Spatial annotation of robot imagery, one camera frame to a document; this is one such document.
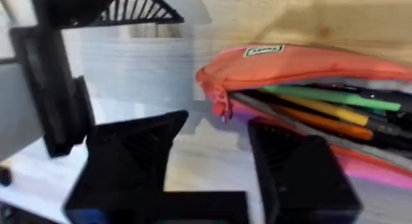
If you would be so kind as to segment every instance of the zipper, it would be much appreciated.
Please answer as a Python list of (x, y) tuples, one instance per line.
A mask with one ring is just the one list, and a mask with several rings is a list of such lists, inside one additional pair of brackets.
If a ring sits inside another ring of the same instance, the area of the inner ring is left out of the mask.
[(226, 124), (233, 116), (229, 95), (226, 89), (223, 86), (214, 85), (212, 99), (215, 101), (212, 112), (219, 116), (221, 121)]
[(357, 78), (361, 79), (375, 79), (375, 80), (406, 80), (412, 81), (412, 75), (407, 73), (396, 73), (394, 75), (393, 72), (380, 72), (379, 75), (373, 74), (376, 71), (372, 70), (351, 70), (351, 71), (337, 71), (337, 70), (328, 70), (328, 71), (318, 71), (313, 72), (308, 77), (308, 74), (300, 74), (300, 75), (292, 75), (283, 78), (272, 78), (266, 80), (258, 80), (258, 81), (221, 81), (213, 76), (206, 74), (204, 69), (199, 71), (196, 78), (198, 79), (208, 79), (208, 84), (210, 82), (214, 85), (213, 92), (212, 92), (212, 99), (215, 101), (213, 105), (213, 113), (219, 117), (221, 117), (221, 121), (223, 123), (227, 123), (233, 116), (232, 108), (230, 105), (230, 98), (228, 91), (238, 90), (238, 89), (250, 89), (250, 88), (258, 88), (273, 84), (279, 84), (282, 82), (297, 82), (300, 80), (308, 80), (308, 79), (316, 79), (322, 77), (354, 77), (356, 75)]

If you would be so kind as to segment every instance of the green marker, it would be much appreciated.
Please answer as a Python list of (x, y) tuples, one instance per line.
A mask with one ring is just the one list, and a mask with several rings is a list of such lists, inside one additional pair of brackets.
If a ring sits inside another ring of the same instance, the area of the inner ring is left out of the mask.
[(310, 98), (340, 104), (369, 107), (373, 109), (384, 109), (387, 111), (399, 111), (401, 105), (395, 102), (362, 98), (355, 93), (331, 91), (326, 89), (315, 89), (300, 86), (266, 86), (263, 91), (290, 95), (294, 97)]

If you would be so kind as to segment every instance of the black plastic part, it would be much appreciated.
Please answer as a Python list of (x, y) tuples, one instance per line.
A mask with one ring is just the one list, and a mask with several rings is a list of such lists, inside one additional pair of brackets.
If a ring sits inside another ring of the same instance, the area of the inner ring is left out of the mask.
[(71, 75), (60, 30), (48, 27), (46, 11), (36, 7), (39, 26), (14, 28), (10, 35), (36, 104), (49, 155), (63, 156), (83, 142), (94, 117), (84, 79)]
[(99, 204), (111, 193), (163, 191), (173, 138), (187, 117), (186, 111), (177, 111), (95, 126), (86, 141), (88, 161), (66, 208), (76, 209), (92, 198)]
[(164, 0), (48, 0), (51, 21), (60, 28), (142, 23), (182, 23)]
[(71, 222), (247, 224), (244, 192), (164, 192), (169, 151), (187, 117), (177, 111), (94, 127), (88, 161), (64, 206)]
[(266, 223), (353, 223), (362, 210), (336, 157), (320, 136), (248, 125)]
[(244, 192), (122, 192), (90, 197), (66, 210), (74, 224), (157, 224), (160, 221), (226, 221), (249, 224)]
[(12, 172), (8, 167), (0, 166), (0, 184), (9, 186), (12, 183)]

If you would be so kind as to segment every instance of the zipper pull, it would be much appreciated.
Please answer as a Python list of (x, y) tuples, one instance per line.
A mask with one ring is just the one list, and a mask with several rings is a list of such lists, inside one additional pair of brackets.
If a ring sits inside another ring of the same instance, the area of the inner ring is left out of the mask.
[(226, 124), (232, 118), (229, 96), (223, 87), (215, 87), (213, 92), (214, 105), (212, 112), (221, 117), (221, 121)]

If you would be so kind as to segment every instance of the label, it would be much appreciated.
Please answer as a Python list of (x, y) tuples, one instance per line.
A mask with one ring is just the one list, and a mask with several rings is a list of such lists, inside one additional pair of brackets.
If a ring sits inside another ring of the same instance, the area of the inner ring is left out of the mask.
[(277, 53), (283, 51), (285, 48), (284, 44), (277, 44), (273, 46), (260, 46), (260, 47), (253, 47), (247, 48), (244, 57), (251, 57), (259, 54), (265, 53)]

